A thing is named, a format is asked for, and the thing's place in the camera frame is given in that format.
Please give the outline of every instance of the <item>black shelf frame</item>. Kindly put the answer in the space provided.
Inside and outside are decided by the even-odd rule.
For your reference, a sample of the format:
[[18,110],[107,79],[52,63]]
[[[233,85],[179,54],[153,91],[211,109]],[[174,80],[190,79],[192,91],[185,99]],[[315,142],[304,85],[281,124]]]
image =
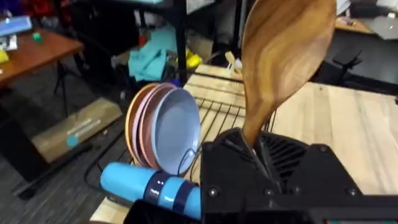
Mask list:
[[[139,11],[141,26],[146,27],[144,12],[151,12],[158,16],[162,16],[166,21],[172,24],[175,28],[175,38],[177,43],[177,57],[183,58],[183,60],[178,60],[178,77],[182,86],[186,84],[188,80],[187,69],[187,59],[185,56],[186,47],[186,37],[185,31],[188,28],[187,14],[187,2],[186,0],[163,0],[157,4],[143,3],[131,0],[89,0],[93,4],[98,4],[99,2],[110,3],[110,4],[122,4],[126,7],[130,7],[133,11]],[[207,10],[224,0],[216,0],[207,6],[203,6],[198,10]],[[233,39],[231,41],[232,51],[235,55],[239,55],[238,52],[238,42],[239,42],[239,29],[240,29],[240,18],[241,18],[242,0],[236,0],[235,18],[234,18],[234,33]]]

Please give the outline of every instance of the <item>red object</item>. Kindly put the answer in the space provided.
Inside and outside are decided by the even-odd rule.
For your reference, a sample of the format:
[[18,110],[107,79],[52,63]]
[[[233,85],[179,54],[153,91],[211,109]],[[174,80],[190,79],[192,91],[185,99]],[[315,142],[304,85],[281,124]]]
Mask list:
[[[23,8],[30,17],[55,16],[55,9],[51,0],[21,0]],[[65,21],[70,21],[69,13],[65,6],[69,0],[61,0],[62,16]]]
[[138,38],[138,45],[140,47],[143,47],[146,43],[147,43],[147,40],[145,39],[145,37],[140,35]]

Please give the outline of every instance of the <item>wooden spatula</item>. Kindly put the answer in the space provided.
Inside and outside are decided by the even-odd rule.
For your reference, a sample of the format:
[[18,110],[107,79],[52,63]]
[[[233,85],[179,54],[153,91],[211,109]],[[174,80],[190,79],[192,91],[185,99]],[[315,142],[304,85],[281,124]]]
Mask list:
[[316,72],[333,35],[335,11],[335,0],[257,0],[254,4],[242,51],[243,135],[249,146],[272,112]]

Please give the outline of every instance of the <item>teal cloth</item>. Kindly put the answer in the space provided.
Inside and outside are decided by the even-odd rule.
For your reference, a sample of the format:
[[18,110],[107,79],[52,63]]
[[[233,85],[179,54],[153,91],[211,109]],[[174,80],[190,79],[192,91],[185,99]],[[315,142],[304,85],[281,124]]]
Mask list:
[[129,58],[129,75],[136,81],[159,81],[167,61],[167,50],[177,51],[175,31],[165,26],[151,33],[151,40],[140,50],[132,50]]

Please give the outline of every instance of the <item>green object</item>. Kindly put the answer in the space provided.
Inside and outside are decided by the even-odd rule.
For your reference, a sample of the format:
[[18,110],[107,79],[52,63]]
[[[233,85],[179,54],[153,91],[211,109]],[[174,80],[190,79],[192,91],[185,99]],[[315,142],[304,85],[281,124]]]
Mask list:
[[42,36],[38,32],[34,33],[32,36],[36,43],[41,44],[43,42]]

